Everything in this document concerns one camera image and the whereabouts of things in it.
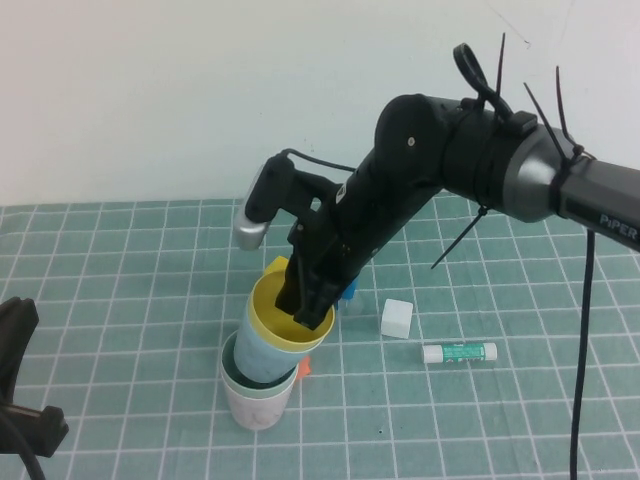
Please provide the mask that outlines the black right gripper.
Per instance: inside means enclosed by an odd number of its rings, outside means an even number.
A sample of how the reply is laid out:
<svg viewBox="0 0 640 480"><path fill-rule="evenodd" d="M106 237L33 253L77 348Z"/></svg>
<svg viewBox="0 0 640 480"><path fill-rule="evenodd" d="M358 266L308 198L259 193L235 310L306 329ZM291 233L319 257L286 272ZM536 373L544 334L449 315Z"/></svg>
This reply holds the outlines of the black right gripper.
<svg viewBox="0 0 640 480"><path fill-rule="evenodd" d="M367 157L342 184L291 167L293 254L275 306L316 330L362 267L430 199L428 157Z"/></svg>

